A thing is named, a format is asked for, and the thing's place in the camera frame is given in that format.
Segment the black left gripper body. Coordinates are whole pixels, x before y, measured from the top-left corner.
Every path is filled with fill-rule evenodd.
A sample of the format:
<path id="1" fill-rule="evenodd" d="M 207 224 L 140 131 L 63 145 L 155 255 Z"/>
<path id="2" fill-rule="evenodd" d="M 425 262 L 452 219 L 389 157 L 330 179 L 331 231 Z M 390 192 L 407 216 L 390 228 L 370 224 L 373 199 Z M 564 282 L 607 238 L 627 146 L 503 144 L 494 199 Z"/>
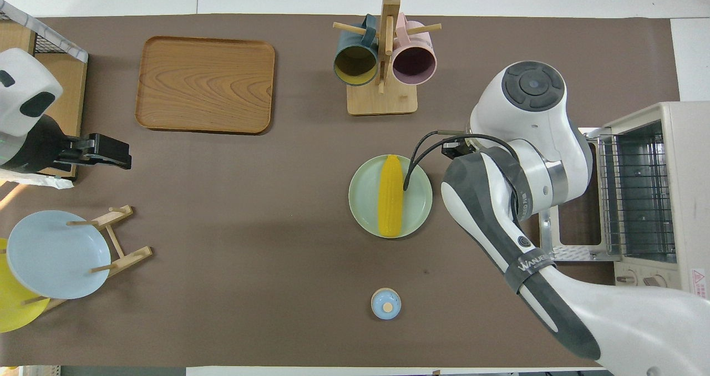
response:
<path id="1" fill-rule="evenodd" d="M 20 174 L 35 174 L 45 168 L 68 171 L 71 164 L 89 166 L 81 151 L 72 149 L 79 139 L 63 133 L 58 123 L 42 115 L 27 134 L 1 133 L 1 168 Z"/>

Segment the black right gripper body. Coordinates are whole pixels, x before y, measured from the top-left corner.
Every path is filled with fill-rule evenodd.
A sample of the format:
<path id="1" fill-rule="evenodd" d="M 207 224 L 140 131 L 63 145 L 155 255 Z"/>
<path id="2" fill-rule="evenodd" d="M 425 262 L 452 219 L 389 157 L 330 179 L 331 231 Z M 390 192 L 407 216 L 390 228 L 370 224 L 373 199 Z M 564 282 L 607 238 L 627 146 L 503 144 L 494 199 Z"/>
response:
<path id="1" fill-rule="evenodd" d="M 471 145 L 468 138 L 449 138 L 442 141 L 442 154 L 449 159 L 476 152 L 476 146 Z"/>

